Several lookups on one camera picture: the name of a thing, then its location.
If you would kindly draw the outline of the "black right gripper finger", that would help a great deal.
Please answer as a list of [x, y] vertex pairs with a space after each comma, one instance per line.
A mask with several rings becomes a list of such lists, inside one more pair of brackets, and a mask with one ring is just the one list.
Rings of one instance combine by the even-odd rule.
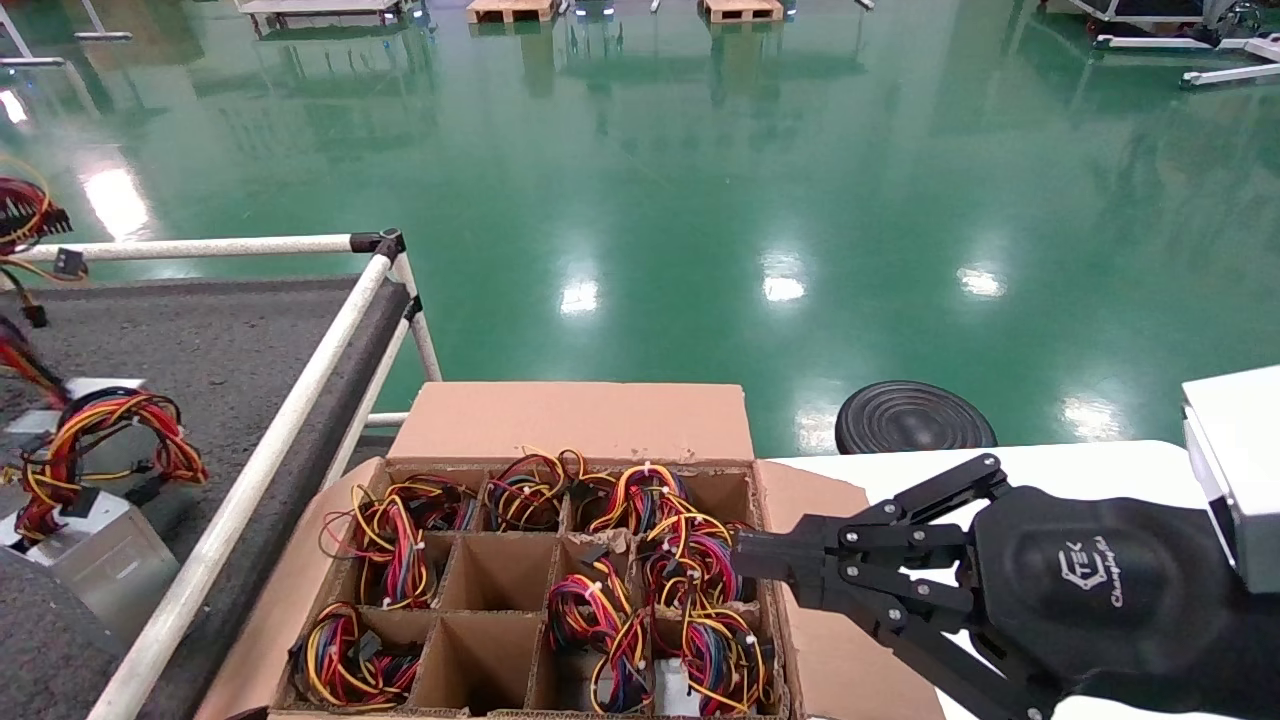
[[736, 564], [820, 562], [826, 557], [868, 564], [951, 564], [964, 555], [966, 532], [932, 527], [979, 500], [1009, 491], [1009, 477], [992, 454], [982, 454], [847, 518], [804, 514], [787, 533], [741, 530]]

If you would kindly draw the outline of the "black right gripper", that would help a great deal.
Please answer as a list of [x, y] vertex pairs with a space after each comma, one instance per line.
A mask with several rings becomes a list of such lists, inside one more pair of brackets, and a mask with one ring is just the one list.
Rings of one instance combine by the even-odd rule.
[[[973, 594], [860, 562], [736, 562], [840, 615], [977, 719], [1050, 719], [1088, 696], [1161, 714], [1275, 719], [1277, 596], [1254, 594], [1210, 515], [1016, 487], [972, 520]], [[983, 664], [950, 633], [966, 630]]]

